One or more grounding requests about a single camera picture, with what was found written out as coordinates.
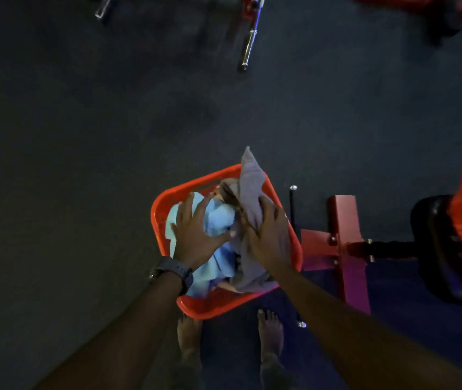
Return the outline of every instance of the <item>light blue towel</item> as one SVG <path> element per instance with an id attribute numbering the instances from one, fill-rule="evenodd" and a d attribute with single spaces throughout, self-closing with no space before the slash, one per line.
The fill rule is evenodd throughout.
<path id="1" fill-rule="evenodd" d="M 200 193 L 195 193 L 192 211 L 195 212 L 196 206 L 204 199 Z M 169 254 L 173 257 L 177 240 L 171 229 L 171 223 L 177 221 L 178 204 L 175 204 L 169 211 L 166 219 L 166 239 L 170 240 Z M 234 208 L 224 204 L 221 200 L 212 199 L 209 201 L 208 208 L 204 216 L 204 231 L 209 236 L 219 236 L 223 234 L 234 222 Z M 204 298 L 209 292 L 211 281 L 231 278 L 234 276 L 236 254 L 229 242 L 223 244 L 216 250 L 209 261 L 203 264 L 193 273 L 193 285 L 189 288 L 187 295 L 190 297 Z"/>

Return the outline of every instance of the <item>person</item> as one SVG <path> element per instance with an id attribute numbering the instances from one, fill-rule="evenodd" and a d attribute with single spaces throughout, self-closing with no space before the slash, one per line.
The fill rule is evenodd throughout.
<path id="1" fill-rule="evenodd" d="M 192 214 L 193 194 L 182 203 L 174 229 L 174 258 L 193 270 L 207 262 L 230 232 L 209 237 L 203 230 L 206 197 Z M 462 370 L 434 352 L 386 328 L 305 279 L 282 257 L 280 236 L 287 232 L 283 209 L 260 198 L 263 224 L 247 228 L 250 249 L 286 292 L 325 354 L 351 389 L 462 389 Z M 38 389 L 137 389 L 142 386 L 164 334 L 176 314 L 182 279 L 165 271 L 91 341 L 43 379 Z M 266 389 L 297 384 L 279 364 L 283 328 L 273 313 L 258 313 L 261 378 Z M 200 377 L 202 322 L 182 317 L 178 340 L 182 360 L 170 388 L 203 388 Z"/>

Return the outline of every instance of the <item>hand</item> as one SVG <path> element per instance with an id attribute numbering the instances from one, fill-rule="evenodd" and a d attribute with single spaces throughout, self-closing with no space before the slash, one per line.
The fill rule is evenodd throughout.
<path id="1" fill-rule="evenodd" d="M 227 231 L 219 236 L 208 236 L 204 231 L 204 215 L 209 201 L 215 196 L 210 193 L 205 197 L 192 212 L 193 193 L 183 203 L 180 203 L 177 211 L 177 224 L 171 224 L 171 229 L 177 239 L 173 258 L 179 260 L 193 271 L 207 262 L 215 250 L 224 243 L 233 239 L 235 232 Z"/>
<path id="2" fill-rule="evenodd" d="M 274 205 L 266 197 L 260 197 L 260 205 L 263 211 L 263 223 L 258 231 L 251 225 L 247 227 L 249 246 L 254 257 L 268 270 L 269 265 L 275 262 L 286 264 L 287 249 L 286 241 L 289 220 L 283 208 Z"/>

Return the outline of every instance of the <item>bare foot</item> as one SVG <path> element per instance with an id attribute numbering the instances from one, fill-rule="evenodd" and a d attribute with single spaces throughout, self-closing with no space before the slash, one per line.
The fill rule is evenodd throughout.
<path id="1" fill-rule="evenodd" d="M 200 334 L 202 321 L 183 314 L 177 323 L 178 346 L 181 348 L 182 362 L 197 369 L 202 368 L 200 361 Z"/>
<path id="2" fill-rule="evenodd" d="M 260 333 L 261 362 L 274 354 L 279 357 L 283 349 L 283 324 L 271 311 L 258 310 L 258 332 Z"/>

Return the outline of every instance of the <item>black watch strap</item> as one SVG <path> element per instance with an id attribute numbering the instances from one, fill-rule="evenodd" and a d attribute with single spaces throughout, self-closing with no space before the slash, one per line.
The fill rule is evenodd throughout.
<path id="1" fill-rule="evenodd" d="M 174 258 L 163 256 L 162 260 L 152 269 L 150 278 L 153 279 L 166 271 L 173 272 L 182 279 L 182 291 L 180 295 L 186 294 L 193 284 L 193 270 Z"/>

